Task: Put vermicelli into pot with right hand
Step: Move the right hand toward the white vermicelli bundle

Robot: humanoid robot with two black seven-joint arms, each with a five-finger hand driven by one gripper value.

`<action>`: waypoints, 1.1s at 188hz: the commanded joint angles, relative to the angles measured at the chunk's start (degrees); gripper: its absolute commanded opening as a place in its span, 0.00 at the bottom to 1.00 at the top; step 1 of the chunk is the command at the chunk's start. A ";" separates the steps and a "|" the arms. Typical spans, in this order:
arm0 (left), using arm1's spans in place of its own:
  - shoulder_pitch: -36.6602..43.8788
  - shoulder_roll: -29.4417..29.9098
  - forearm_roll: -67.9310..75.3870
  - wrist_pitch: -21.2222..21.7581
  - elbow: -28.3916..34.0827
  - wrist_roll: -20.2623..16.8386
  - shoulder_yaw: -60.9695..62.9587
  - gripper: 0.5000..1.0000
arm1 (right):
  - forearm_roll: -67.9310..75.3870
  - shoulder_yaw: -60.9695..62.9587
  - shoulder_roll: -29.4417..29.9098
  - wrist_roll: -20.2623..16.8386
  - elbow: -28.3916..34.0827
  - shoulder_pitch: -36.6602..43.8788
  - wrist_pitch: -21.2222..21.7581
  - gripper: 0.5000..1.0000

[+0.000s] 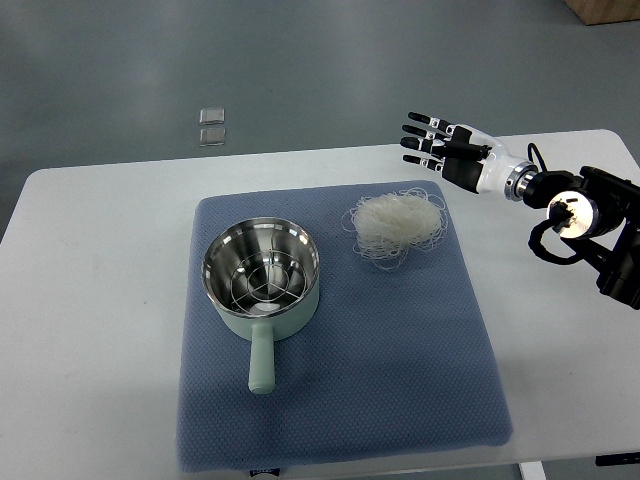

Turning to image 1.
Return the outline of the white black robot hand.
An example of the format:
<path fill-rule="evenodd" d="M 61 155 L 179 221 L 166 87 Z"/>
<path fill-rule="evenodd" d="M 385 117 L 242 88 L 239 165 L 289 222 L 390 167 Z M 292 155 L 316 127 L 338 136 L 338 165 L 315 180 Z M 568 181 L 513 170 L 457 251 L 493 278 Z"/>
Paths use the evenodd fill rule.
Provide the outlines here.
<path fill-rule="evenodd" d="M 469 125 L 410 112 L 400 145 L 403 160 L 427 168 L 455 186 L 474 193 L 501 193 L 519 201 L 518 184 L 537 171 L 533 164 L 511 155 L 497 138 Z"/>

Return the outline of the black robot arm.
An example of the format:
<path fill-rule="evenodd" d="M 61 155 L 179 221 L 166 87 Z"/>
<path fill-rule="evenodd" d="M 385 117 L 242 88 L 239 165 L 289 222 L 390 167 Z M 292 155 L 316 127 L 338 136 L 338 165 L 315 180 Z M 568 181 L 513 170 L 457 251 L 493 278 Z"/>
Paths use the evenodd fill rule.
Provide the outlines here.
<path fill-rule="evenodd" d="M 532 168 L 506 182 L 506 196 L 546 218 L 530 233 L 533 254 L 552 264 L 588 263 L 599 292 L 639 308 L 639 187 L 595 167 L 578 175 Z"/>

